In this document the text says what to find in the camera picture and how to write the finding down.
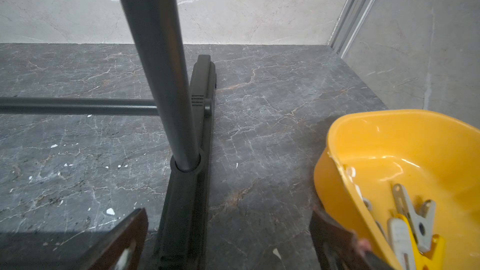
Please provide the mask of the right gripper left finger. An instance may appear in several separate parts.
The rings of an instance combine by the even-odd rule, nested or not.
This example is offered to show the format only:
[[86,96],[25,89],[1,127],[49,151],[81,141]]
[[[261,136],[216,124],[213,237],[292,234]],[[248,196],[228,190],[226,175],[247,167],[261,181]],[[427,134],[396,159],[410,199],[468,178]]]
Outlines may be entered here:
[[72,270],[136,270],[145,246],[148,215],[145,208],[135,209],[114,229],[89,248]]

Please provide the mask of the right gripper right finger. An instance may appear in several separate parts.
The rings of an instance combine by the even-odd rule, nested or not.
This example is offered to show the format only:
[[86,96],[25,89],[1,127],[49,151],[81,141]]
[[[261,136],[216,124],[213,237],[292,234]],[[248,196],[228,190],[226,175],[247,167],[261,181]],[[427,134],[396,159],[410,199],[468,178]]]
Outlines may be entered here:
[[322,270],[390,270],[367,239],[345,229],[325,210],[314,209],[309,223],[311,239]]

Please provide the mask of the white clothespin top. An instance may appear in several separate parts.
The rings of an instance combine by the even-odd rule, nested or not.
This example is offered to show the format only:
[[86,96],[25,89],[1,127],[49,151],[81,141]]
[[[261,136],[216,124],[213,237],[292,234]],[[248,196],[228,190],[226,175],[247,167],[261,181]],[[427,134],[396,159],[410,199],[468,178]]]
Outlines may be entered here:
[[417,248],[422,253],[431,250],[436,214],[436,202],[429,199],[416,210],[406,188],[402,184],[392,187],[397,212],[405,216],[412,230]]

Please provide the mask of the white clothespin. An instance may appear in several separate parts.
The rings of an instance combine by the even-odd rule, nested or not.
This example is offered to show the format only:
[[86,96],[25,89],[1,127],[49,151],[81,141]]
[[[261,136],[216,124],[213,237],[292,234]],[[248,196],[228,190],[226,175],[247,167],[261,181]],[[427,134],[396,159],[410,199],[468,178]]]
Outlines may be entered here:
[[436,214],[436,202],[429,199],[416,210],[406,188],[402,184],[392,187],[397,212],[405,216],[412,230],[417,248],[422,253],[431,250]]
[[416,263],[408,224],[393,217],[387,222],[389,244],[403,270],[415,270]]

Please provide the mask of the yellow clothespin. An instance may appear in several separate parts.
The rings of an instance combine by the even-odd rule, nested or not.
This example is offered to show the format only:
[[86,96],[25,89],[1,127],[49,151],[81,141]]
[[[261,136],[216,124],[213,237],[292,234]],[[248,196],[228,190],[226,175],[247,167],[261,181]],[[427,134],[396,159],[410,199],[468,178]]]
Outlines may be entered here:
[[409,226],[409,234],[414,251],[416,270],[442,270],[446,250],[446,241],[444,237],[434,234],[432,237],[431,250],[426,253],[422,253],[418,250],[407,218],[401,214],[397,214],[395,218],[404,220]]

